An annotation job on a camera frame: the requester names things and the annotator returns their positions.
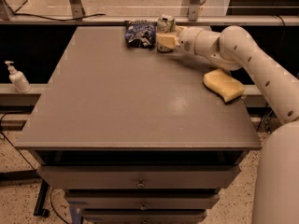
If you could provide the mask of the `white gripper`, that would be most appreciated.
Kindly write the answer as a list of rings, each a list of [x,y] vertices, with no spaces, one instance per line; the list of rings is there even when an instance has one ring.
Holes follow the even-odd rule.
[[[158,49],[174,49],[179,45],[179,50],[189,55],[195,55],[195,44],[197,36],[203,31],[199,27],[175,27],[176,33],[157,33],[156,41]]]

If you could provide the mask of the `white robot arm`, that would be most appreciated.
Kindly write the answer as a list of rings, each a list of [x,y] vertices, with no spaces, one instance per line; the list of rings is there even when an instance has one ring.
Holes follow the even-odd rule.
[[[299,224],[299,80],[239,26],[220,33],[177,27],[156,38],[169,49],[203,56],[220,68],[246,70],[281,122],[261,150],[252,224]]]

